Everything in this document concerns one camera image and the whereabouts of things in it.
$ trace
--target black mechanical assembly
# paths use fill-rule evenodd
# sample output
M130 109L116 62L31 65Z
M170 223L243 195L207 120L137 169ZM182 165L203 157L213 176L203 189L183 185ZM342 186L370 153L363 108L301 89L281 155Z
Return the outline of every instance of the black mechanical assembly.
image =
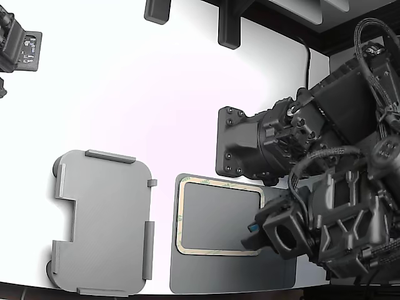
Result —
M13 13L0 6L0 72L37 71L42 33L25 31ZM7 94L0 78L0 98Z
M368 26L382 31L384 46L361 46ZM400 40L369 18L356 26L354 45L353 59L295 100L255 116L221 108L216 172L266 186L287 180L287 193L249 225L246 249L307 254L332 278L363 280L400 261ZM312 189L298 188L317 175Z

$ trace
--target black plastic part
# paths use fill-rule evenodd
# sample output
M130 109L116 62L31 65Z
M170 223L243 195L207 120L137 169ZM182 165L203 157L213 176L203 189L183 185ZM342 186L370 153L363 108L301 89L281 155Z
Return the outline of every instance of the black plastic part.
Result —
M15 71L36 72L39 68L42 33L27 31Z
M144 18L147 21L164 25L169 20L171 0L146 0Z
M241 43L241 16L255 0L222 0L219 7L218 43L236 49Z
M354 145L375 131L376 102L356 58L343 64L310 92L314 97L312 102L346 144Z
M12 73L16 68L19 54L24 42L25 30L14 19L6 38L6 43L0 52L0 69Z
M368 175L371 180L382 180L400 204L400 137L388 136L379 141L369 157Z
M307 199L308 187L301 187L299 194ZM248 250L271 247L283 259L291 259L308 254L313 255L312 245L304 231L304 221L298 203L289 192L268 201L254 218L258 230L242 239L242 245Z
M4 80L0 78L0 99L3 98L7 94L7 91L4 89Z

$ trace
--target black clamp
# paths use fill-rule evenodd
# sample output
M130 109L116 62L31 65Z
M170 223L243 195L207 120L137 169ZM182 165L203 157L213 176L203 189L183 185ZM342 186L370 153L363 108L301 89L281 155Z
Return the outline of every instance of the black clamp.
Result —
M236 49L241 42L241 16L255 0L222 0L219 5L218 43ZM171 0L146 0L144 18L163 25L169 20Z

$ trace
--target yellow adhesive border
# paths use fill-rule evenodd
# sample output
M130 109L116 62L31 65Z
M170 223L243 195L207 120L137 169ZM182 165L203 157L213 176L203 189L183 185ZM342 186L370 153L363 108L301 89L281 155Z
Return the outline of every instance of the yellow adhesive border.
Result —
M188 249L182 246L182 230L183 230L183 203L184 190L187 183L204 184L207 186L217 186L219 188L240 189L242 191L256 192L260 195L260 208L265 205L264 191L257 186L247 186L244 184L236 184L218 180L184 177L179 183L179 193L177 197L177 232L176 232L176 247L182 254L190 255L218 255L218 256L257 256L260 251L238 251L238 250L205 250L205 249Z

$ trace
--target white surface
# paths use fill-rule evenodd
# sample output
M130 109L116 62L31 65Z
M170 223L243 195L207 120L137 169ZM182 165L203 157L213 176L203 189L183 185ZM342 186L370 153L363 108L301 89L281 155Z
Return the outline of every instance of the white surface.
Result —
M51 287L52 240L70 240L72 217L68 202L54 199L53 162L96 149L137 157L159 180L153 280L141 293L170 294L176 176L217 178L218 109L252 115L295 96L303 46L242 20L241 47L222 47L218 9L200 0L173 0L164 26L144 20L145 0L1 4L25 29L42 31L43 42L37 73L2 75L0 282ZM310 83L328 74L328 58L312 52ZM298 283L325 283L321 274L299 260Z

